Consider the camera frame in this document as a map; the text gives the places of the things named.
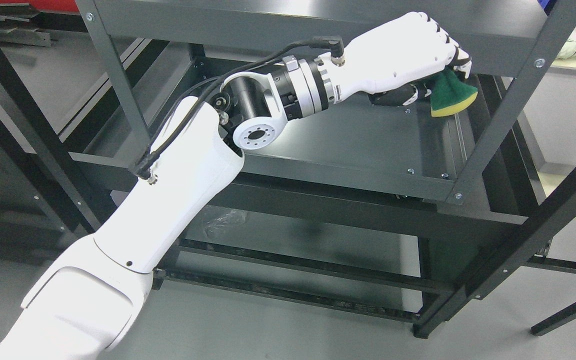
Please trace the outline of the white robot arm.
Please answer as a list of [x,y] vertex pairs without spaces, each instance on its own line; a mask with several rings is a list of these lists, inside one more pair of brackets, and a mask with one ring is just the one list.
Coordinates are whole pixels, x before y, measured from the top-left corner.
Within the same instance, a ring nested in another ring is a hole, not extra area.
[[96,360],[114,349],[144,307],[158,262],[242,170],[242,150],[269,145],[288,121],[338,101],[334,67],[330,53],[288,55],[278,71],[244,66],[183,98],[114,214],[71,244],[23,298],[0,360]]

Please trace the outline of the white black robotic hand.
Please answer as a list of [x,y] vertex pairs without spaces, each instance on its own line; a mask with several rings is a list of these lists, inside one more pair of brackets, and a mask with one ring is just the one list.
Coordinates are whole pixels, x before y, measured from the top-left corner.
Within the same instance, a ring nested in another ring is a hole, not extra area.
[[451,68],[469,76],[470,54],[439,23],[423,12],[409,12],[352,39],[343,64],[320,55],[333,89],[333,104],[357,92],[377,94]]

